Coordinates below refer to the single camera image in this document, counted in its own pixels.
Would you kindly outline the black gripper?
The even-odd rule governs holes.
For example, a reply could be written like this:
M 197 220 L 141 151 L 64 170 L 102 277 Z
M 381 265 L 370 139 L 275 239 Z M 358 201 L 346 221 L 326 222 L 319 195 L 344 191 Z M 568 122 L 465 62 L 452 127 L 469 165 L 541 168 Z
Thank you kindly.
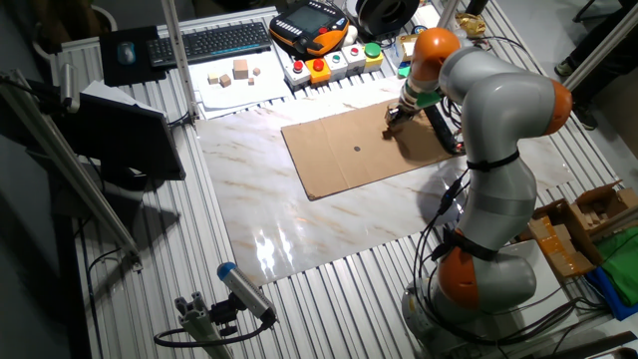
M 403 102 L 391 103 L 387 106 L 385 122 L 387 131 L 399 133 L 416 113 L 414 107 Z

